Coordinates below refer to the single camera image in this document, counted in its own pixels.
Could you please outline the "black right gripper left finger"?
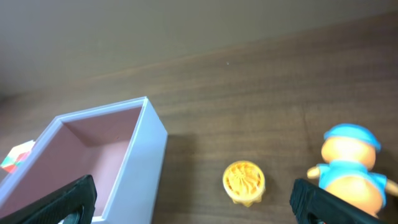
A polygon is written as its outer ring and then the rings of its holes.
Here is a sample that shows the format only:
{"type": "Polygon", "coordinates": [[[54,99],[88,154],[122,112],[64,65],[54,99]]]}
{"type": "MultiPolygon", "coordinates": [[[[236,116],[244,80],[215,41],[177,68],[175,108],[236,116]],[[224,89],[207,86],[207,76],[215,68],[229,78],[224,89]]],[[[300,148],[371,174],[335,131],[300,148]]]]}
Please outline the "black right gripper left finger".
{"type": "Polygon", "coordinates": [[[97,191],[84,175],[30,205],[1,218],[1,224],[90,224],[97,191]]]}

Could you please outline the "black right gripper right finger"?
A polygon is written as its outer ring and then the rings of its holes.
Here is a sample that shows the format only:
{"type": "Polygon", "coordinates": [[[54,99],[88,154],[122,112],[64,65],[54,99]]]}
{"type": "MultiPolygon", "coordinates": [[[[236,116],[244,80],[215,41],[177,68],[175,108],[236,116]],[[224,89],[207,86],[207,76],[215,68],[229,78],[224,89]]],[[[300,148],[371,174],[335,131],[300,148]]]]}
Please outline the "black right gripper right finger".
{"type": "Polygon", "coordinates": [[[383,224],[305,179],[295,180],[290,206],[298,224],[383,224]]]}

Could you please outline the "yellow round gear toy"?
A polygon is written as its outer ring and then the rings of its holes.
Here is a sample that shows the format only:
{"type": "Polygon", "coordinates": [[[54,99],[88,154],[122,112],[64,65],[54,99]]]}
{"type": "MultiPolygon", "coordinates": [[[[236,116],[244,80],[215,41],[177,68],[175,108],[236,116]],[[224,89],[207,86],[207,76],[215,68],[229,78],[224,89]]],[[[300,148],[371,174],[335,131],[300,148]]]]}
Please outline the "yellow round gear toy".
{"type": "Polygon", "coordinates": [[[251,161],[236,161],[223,173],[223,187],[235,204],[250,207],[259,203],[266,191],[266,178],[262,170],[251,161]]]}

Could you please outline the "multicolour puzzle cube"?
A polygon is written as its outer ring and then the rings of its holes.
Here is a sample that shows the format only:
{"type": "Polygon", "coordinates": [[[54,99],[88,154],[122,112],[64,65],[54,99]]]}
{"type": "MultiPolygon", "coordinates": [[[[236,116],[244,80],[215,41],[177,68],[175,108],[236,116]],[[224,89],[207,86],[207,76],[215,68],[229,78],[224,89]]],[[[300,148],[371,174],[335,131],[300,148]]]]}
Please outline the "multicolour puzzle cube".
{"type": "Polygon", "coordinates": [[[14,146],[1,163],[1,168],[7,173],[13,173],[31,154],[35,144],[34,140],[27,141],[23,144],[14,146]]]}

